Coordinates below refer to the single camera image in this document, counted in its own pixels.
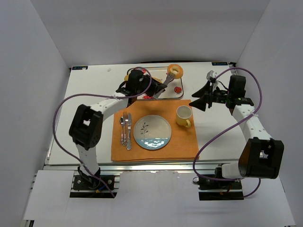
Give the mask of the bagel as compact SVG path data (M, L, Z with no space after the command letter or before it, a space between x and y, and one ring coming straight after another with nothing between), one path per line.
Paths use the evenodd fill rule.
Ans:
M178 64L171 64L167 68L167 74L173 79L180 79L183 76L183 69Z

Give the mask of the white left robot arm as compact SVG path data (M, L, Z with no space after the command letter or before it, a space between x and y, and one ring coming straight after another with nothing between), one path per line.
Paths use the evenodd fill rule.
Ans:
M158 97L170 83L151 79L142 70L133 69L128 80L122 82L114 98L108 98L92 106L80 105L72 120L69 135L78 149L81 160L78 172L89 184L98 182L100 168L97 162L96 145L101 138L102 124L108 117L127 108L137 100L136 96L146 94Z

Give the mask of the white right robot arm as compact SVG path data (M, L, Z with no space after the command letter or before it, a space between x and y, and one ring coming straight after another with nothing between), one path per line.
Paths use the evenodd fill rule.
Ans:
M275 179L278 177L284 144L267 133L259 118L254 113L254 103L245 96L246 79L232 75L227 90L218 88L219 79L210 71L207 83L192 97L196 101L189 105L205 111L213 103L224 104L231 115L240 124L246 145L237 163L223 164L220 169L221 179L241 179L246 177Z

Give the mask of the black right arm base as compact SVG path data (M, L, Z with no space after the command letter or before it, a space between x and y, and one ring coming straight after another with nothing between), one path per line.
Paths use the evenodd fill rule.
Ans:
M193 178L193 184L198 186L200 201L235 201L244 199L241 182L214 181L196 176Z

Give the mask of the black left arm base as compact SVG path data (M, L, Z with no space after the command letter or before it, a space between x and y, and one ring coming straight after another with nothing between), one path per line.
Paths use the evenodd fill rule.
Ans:
M116 196L119 188L120 176L114 174L102 174L100 177L104 183L98 182L96 186L89 186L89 184L85 182L79 174L74 174L71 183L70 198L113 199L114 197L107 189L107 186L114 196Z

